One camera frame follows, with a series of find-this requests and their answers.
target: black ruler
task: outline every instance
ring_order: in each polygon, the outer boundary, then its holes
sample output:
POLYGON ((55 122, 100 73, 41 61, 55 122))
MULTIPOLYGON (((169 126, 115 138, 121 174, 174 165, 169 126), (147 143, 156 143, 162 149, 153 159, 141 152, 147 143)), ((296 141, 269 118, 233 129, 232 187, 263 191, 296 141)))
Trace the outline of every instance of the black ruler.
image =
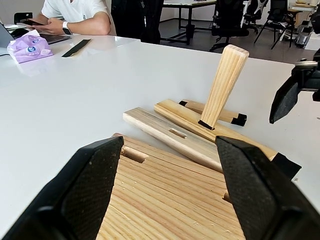
POLYGON ((75 45, 73 48, 71 48, 69 51, 67 51, 64 55, 62 55, 62 57, 67 58, 67 57, 70 57, 70 56, 76 54, 80 49, 82 49, 90 41, 91 41, 91 39, 83 39, 81 42, 79 42, 77 45, 75 45))

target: person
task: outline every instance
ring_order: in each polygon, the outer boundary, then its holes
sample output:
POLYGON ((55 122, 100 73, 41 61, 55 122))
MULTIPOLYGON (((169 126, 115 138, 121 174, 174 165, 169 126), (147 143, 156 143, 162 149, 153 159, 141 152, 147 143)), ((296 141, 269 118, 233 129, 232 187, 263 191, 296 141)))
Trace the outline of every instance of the person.
POLYGON ((116 36, 106 0, 45 0, 41 13, 32 20, 44 24, 33 25, 34 29, 53 35, 116 36))

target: white watch strap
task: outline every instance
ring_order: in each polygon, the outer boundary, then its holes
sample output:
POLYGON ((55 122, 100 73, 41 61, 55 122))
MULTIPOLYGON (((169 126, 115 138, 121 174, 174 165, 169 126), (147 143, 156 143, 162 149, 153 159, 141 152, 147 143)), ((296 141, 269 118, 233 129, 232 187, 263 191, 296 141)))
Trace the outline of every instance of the white watch strap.
POLYGON ((67 22, 67 21, 64 21, 64 22, 62 23, 62 27, 63 27, 64 29, 69 29, 69 28, 68 28, 68 22, 67 22))

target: wristwatch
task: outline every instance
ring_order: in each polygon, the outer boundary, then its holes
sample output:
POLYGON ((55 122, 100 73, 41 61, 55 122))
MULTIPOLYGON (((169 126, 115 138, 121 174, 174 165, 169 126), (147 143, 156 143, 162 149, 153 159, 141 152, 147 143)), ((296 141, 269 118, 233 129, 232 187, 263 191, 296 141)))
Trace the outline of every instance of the wristwatch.
POLYGON ((62 24, 62 30, 64 31, 65 34, 67 35, 72 35, 72 32, 68 28, 68 22, 64 21, 62 24))

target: white t-shirt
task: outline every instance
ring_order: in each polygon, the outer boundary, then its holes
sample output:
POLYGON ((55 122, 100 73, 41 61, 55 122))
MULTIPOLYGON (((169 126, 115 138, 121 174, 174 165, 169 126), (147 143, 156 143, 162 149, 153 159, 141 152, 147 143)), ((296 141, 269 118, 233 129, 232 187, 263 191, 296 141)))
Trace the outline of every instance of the white t-shirt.
POLYGON ((106 0, 45 0, 42 14, 49 18, 62 17, 70 23, 81 22, 93 18, 98 12, 108 14, 111 31, 109 35, 116 36, 116 28, 106 0))

